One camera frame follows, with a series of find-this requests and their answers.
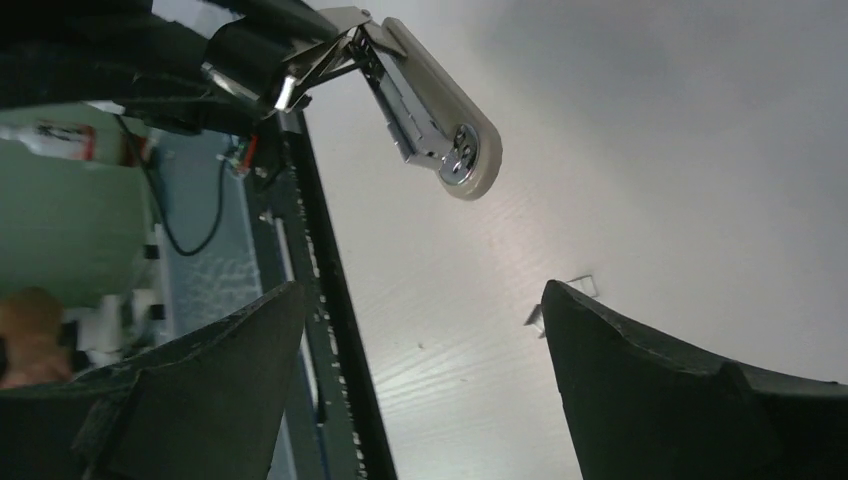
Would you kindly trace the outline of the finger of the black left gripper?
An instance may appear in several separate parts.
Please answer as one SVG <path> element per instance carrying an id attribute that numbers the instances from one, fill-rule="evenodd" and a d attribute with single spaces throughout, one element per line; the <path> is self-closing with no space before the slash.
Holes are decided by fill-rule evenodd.
<path id="1" fill-rule="evenodd" d="M 5 110 L 111 101 L 174 133 L 246 136 L 277 111 L 289 60 L 338 30 L 302 1 L 219 1 L 204 36 L 149 1 L 5 1 Z"/>

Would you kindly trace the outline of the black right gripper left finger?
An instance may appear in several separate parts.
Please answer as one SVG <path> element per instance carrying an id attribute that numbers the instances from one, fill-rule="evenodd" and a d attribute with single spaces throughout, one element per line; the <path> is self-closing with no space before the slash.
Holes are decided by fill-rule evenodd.
<path id="1" fill-rule="evenodd" d="M 64 384 L 1 394 L 5 479 L 264 479 L 306 317 L 303 288 Z"/>

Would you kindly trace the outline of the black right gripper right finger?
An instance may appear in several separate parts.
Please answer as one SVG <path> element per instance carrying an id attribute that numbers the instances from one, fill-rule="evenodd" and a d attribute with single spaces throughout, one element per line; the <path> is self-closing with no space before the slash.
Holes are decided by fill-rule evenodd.
<path id="1" fill-rule="evenodd" d="M 745 364 L 564 282 L 540 302 L 586 479 L 843 479 L 847 388 Z"/>

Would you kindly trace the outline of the black and grey large stapler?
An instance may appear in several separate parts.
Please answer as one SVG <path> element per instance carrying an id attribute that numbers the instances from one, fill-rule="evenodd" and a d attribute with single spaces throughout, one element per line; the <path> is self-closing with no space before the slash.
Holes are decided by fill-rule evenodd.
<path id="1" fill-rule="evenodd" d="M 211 37 L 201 70 L 250 112 L 300 112 L 312 89 L 358 71 L 405 163 L 433 171 L 460 200 L 478 200 L 494 185 L 503 156 L 496 126 L 402 21 L 301 1 L 229 8 L 243 16 Z"/>

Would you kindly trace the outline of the white bottle red label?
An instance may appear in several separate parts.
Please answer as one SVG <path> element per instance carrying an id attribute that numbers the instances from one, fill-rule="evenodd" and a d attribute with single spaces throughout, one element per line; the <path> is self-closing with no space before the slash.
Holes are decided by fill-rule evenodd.
<path id="1" fill-rule="evenodd" d="M 42 157 L 122 167 L 138 165 L 123 134 L 101 133 L 85 124 L 41 119 L 28 124 L 2 123 L 1 139 L 18 142 Z"/>

